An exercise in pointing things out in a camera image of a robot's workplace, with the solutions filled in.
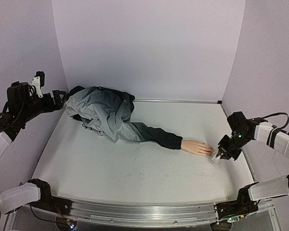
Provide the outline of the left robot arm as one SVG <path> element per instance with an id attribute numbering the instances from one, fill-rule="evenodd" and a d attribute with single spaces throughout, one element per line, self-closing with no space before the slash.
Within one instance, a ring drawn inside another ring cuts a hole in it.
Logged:
<path id="1" fill-rule="evenodd" d="M 7 102 L 0 112 L 0 158 L 27 122 L 40 114 L 61 110 L 66 96 L 67 93 L 60 90 L 43 94 L 39 83 L 13 83 L 7 89 Z M 66 215 L 71 201 L 53 196 L 50 184 L 40 179 L 31 179 L 0 193 L 0 217 L 24 205 Z"/>

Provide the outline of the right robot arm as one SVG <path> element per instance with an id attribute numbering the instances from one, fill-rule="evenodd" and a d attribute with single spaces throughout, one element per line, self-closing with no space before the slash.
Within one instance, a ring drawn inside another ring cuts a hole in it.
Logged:
<path id="1" fill-rule="evenodd" d="M 263 143 L 289 159 L 289 131 L 268 121 L 268 116 L 247 119 L 242 112 L 234 112 L 227 122 L 232 130 L 231 136 L 224 135 L 218 143 L 217 153 L 212 161 L 237 160 L 242 148 L 251 140 Z M 215 205 L 219 221 L 245 216 L 258 211 L 263 199 L 289 196 L 289 174 L 265 182 L 255 182 L 238 191 L 237 199 Z"/>

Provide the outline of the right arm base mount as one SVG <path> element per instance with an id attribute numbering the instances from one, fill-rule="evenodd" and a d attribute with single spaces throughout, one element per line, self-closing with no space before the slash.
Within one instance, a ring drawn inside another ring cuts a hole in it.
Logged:
<path id="1" fill-rule="evenodd" d="M 259 200 L 251 200 L 249 195 L 249 186 L 246 186 L 238 191 L 236 200 L 217 203 L 214 206 L 214 210 L 217 212 L 218 220 L 221 221 L 256 212 L 258 211 L 259 202 Z"/>

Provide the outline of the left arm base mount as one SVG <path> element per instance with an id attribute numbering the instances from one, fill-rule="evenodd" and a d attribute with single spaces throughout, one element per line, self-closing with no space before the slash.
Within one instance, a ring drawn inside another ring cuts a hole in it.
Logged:
<path id="1" fill-rule="evenodd" d="M 69 199 L 53 196 L 49 183 L 40 179 L 31 179 L 28 181 L 28 183 L 33 183 L 39 188 L 40 192 L 40 199 L 36 202 L 30 203 L 31 206 L 61 215 L 70 214 L 72 201 Z"/>

